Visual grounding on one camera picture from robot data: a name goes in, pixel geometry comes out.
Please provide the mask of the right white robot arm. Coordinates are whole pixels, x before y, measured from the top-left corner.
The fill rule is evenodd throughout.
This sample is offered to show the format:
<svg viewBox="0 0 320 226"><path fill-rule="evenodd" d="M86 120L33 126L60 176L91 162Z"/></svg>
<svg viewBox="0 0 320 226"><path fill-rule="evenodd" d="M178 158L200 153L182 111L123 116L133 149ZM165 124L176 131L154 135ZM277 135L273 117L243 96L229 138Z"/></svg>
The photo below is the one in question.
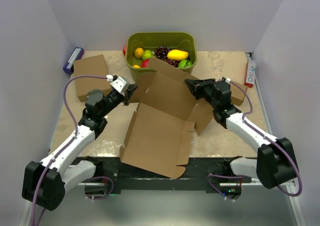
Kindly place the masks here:
<svg viewBox="0 0 320 226"><path fill-rule="evenodd" d="M302 190L302 179L292 142L277 138L256 126L232 103L231 87L235 82L229 78L221 80L185 79L191 94L205 99L213 108L215 121L245 141L257 153L255 159L235 157L223 169L223 178L230 183L239 177L256 178L267 189L279 188L290 180L297 179Z"/></svg>

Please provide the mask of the brown cardboard paper box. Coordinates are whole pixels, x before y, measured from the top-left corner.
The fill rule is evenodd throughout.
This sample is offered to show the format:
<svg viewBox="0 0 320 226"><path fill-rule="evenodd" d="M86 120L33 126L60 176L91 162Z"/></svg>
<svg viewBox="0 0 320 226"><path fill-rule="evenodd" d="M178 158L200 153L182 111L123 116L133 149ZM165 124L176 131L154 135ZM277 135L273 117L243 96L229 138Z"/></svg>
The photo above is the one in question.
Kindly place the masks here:
<svg viewBox="0 0 320 226"><path fill-rule="evenodd" d="M152 71L136 80L130 102L137 103L120 161L168 178L181 177L188 164L193 134L200 135L213 119L213 107L196 100L185 84L194 76L159 59L147 65Z"/></svg>

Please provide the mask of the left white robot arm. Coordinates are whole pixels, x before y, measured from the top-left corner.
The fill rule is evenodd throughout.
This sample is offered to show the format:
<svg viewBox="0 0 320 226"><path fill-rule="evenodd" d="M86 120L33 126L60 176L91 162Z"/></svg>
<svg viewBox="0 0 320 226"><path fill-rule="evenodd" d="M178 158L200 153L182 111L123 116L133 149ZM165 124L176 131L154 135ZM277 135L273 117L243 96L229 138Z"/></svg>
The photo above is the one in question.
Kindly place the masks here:
<svg viewBox="0 0 320 226"><path fill-rule="evenodd" d="M102 161L87 156L78 164L73 163L103 132L108 123L106 115L119 104L127 106L137 87L136 84L125 85L123 92L112 88L108 95L99 89L90 91L75 131L53 153L25 167L22 198L53 211L65 194L79 183L99 182L104 176Z"/></svg>

